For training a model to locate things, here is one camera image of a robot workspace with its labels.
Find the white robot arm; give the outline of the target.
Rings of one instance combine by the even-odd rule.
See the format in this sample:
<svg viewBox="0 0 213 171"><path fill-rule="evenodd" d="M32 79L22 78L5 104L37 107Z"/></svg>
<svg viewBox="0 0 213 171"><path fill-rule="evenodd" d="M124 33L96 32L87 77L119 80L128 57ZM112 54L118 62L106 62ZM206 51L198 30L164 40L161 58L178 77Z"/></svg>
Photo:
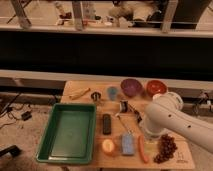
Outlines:
<svg viewBox="0 0 213 171"><path fill-rule="evenodd" d="M153 99L145 107L143 131L151 139L169 129L213 154L213 124L182 112L183 100L175 92Z"/></svg>

